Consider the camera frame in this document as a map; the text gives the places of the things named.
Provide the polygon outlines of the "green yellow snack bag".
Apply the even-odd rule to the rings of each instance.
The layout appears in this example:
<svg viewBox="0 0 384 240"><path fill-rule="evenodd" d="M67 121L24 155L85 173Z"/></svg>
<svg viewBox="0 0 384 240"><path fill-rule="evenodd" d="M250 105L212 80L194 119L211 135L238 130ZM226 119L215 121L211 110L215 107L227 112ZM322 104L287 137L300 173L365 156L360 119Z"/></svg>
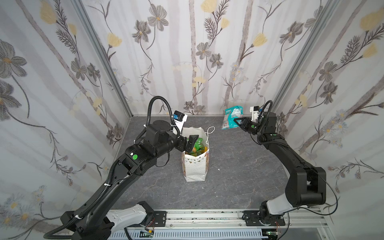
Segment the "green yellow snack bag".
<svg viewBox="0 0 384 240"><path fill-rule="evenodd" d="M204 145L204 140L202 138L198 138L194 144L194 147L191 152L186 152L187 155L198 157L201 154L204 154L208 151L208 147Z"/></svg>

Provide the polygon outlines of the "teal snack packet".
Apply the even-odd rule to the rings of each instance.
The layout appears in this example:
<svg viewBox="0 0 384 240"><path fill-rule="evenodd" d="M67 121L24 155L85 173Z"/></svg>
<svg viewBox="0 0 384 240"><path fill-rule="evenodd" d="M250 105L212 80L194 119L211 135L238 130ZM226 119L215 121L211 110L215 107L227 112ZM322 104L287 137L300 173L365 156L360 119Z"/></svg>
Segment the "teal snack packet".
<svg viewBox="0 0 384 240"><path fill-rule="evenodd" d="M225 110L225 116L222 124L222 130L237 128L236 118L243 116L243 107L234 106Z"/></svg>

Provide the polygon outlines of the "white cartoon paper gift bag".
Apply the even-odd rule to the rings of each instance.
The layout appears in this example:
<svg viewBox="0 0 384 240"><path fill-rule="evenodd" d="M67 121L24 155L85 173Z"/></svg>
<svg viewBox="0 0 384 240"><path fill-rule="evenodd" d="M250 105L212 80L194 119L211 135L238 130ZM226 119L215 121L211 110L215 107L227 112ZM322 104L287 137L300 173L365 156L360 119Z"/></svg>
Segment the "white cartoon paper gift bag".
<svg viewBox="0 0 384 240"><path fill-rule="evenodd" d="M199 138L204 140L204 145L208 147L208 151L198 157L187 155L186 152L182 153L182 168L183 175L187 182L203 182L206 179L209 170L210 159L210 143L209 136L215 131L215 127L208 127L207 130L203 128L183 128L183 137L190 135L198 135Z"/></svg>

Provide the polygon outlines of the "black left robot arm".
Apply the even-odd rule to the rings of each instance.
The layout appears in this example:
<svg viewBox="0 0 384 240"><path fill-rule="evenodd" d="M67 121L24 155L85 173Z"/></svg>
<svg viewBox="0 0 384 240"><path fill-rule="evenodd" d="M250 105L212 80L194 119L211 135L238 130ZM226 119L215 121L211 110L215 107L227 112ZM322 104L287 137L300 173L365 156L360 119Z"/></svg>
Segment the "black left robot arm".
<svg viewBox="0 0 384 240"><path fill-rule="evenodd" d="M63 230L71 235L58 235L57 239L106 240L118 230L119 217L109 217L108 212L122 194L148 169L157 164L158 158L172 150L190 152L199 135L181 135L175 124L163 120L146 124L123 154L112 164L107 179L91 198L75 211L65 212L61 221Z"/></svg>

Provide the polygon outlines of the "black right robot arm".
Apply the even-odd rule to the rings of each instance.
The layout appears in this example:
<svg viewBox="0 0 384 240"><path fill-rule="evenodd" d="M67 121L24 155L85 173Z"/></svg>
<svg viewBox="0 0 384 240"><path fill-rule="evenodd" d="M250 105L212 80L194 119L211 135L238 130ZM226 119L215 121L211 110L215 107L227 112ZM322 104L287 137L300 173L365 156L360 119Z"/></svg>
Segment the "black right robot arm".
<svg viewBox="0 0 384 240"><path fill-rule="evenodd" d="M234 122L243 131L256 136L256 143L273 153L289 173L285 193L262 202L258 216L263 225L270 225L285 213L300 207L318 206L326 202L325 170L305 161L276 132L276 114L263 113L255 122L250 117L235 118Z"/></svg>

